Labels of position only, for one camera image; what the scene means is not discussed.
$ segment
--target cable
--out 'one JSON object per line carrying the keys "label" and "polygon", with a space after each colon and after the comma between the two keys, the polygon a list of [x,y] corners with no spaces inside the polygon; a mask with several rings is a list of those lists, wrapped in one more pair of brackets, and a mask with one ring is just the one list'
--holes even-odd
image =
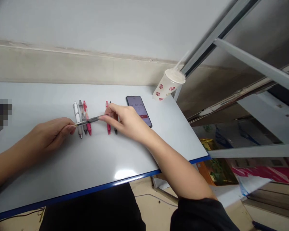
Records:
{"label": "cable", "polygon": [[146,196],[146,195],[150,195],[150,196],[152,196],[152,197],[155,197],[155,198],[157,198],[157,199],[159,199],[159,200],[161,200],[161,201],[165,202],[166,204],[171,205],[171,206],[173,206],[173,207],[178,207],[177,205],[170,204],[170,203],[168,203],[168,202],[162,200],[161,198],[158,198],[157,196],[154,196],[154,195],[149,194],[149,193],[147,193],[147,194],[143,194],[143,195],[139,195],[139,196]]}
{"label": "cable", "polygon": [[36,211],[33,211],[33,212],[31,212],[31,213],[28,213],[28,214],[24,214],[24,215],[16,215],[16,216],[13,216],[13,217],[4,218],[4,219],[0,220],[0,222],[5,221],[5,220],[10,219],[10,218],[15,218],[15,217],[25,217],[25,216],[28,216],[28,215],[30,215],[30,214],[36,213],[36,212],[38,213],[38,215],[42,215],[43,213],[39,214],[39,212],[44,211],[44,210],[45,210],[45,209],[43,208],[43,209],[36,210]]}

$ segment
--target black sleeve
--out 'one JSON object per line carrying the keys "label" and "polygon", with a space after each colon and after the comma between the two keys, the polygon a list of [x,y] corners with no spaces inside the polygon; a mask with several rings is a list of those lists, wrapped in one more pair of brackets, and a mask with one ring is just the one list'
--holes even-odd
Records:
{"label": "black sleeve", "polygon": [[183,230],[236,230],[239,229],[227,215],[223,205],[213,199],[180,199],[173,213],[171,231]]}

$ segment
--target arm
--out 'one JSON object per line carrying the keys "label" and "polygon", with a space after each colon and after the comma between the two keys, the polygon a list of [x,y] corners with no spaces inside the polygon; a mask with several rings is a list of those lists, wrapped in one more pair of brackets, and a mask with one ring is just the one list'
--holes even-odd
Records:
{"label": "arm", "polygon": [[[176,150],[170,147],[139,117],[132,107],[110,104],[100,120],[114,126],[119,132],[146,146],[161,171],[166,176],[174,192],[183,198],[200,200],[215,199],[205,179],[200,173]],[[120,117],[120,123],[113,116]]]}
{"label": "arm", "polygon": [[67,137],[75,132],[75,123],[59,118],[38,124],[33,130],[7,151],[0,154],[0,186],[49,156]]}

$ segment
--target cup lid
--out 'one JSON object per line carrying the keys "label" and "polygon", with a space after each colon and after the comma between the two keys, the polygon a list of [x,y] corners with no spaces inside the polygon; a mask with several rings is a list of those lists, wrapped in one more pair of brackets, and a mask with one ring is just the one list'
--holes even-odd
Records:
{"label": "cup lid", "polygon": [[178,84],[185,83],[185,75],[176,69],[167,69],[165,75],[173,82]]}

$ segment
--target straw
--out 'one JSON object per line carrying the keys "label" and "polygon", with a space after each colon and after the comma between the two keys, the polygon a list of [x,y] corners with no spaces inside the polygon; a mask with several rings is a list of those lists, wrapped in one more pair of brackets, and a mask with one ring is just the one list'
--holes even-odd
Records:
{"label": "straw", "polygon": [[185,53],[185,55],[181,58],[181,60],[176,64],[176,66],[173,68],[174,70],[179,66],[179,64],[182,62],[185,56],[187,56],[188,53],[189,53],[189,50]]}

